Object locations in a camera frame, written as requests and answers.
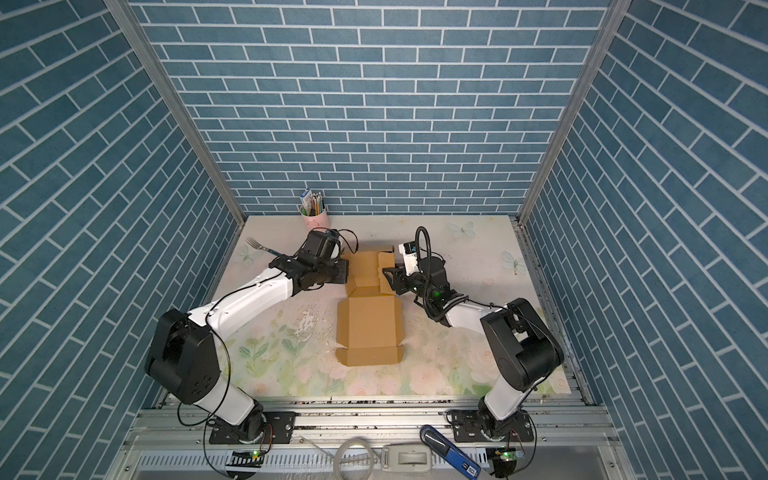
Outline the brown cardboard box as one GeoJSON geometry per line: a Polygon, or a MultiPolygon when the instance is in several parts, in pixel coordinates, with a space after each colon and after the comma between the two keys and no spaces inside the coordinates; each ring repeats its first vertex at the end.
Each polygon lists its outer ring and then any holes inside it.
{"type": "Polygon", "coordinates": [[[403,360],[403,307],[385,268],[395,266],[391,249],[358,251],[348,261],[347,297],[337,306],[335,351],[347,367],[394,365],[403,360]]]}

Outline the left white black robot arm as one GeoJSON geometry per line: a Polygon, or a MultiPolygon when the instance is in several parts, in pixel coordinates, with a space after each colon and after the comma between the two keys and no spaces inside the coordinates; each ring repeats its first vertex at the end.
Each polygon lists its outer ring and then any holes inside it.
{"type": "Polygon", "coordinates": [[[207,421],[244,444],[264,439],[266,417],[261,404],[232,383],[230,355],[227,368],[221,368],[217,348],[270,307],[304,291],[345,284],[349,261],[343,255],[359,249],[358,240],[349,242],[342,231],[323,227],[310,230],[291,255],[250,243],[273,256],[267,268],[206,305],[165,312],[145,362],[149,377],[181,403],[204,410],[207,421]]]}

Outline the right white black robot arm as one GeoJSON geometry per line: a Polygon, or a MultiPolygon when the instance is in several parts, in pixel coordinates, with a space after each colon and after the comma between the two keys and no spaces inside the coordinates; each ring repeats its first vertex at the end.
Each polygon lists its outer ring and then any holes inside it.
{"type": "Polygon", "coordinates": [[[431,320],[485,337],[499,377],[479,401],[479,426],[490,439],[510,434],[527,398],[565,360],[532,304],[524,298],[506,305],[475,301],[451,287],[438,257],[420,260],[413,271],[396,266],[382,274],[395,294],[413,294],[431,320]]]}

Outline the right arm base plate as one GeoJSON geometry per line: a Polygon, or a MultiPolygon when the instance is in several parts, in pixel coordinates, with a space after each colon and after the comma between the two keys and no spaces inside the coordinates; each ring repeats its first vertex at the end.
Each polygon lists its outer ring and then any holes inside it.
{"type": "Polygon", "coordinates": [[[529,413],[520,410],[505,420],[479,410],[448,410],[444,414],[454,440],[459,443],[521,441],[535,438],[529,413]]]}

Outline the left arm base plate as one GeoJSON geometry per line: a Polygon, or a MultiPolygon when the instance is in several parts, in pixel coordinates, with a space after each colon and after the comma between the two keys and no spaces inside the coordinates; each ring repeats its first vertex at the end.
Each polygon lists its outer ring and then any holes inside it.
{"type": "Polygon", "coordinates": [[[296,414],[289,411],[256,411],[236,426],[213,417],[206,423],[208,441],[213,445],[288,444],[295,420],[296,414]]]}

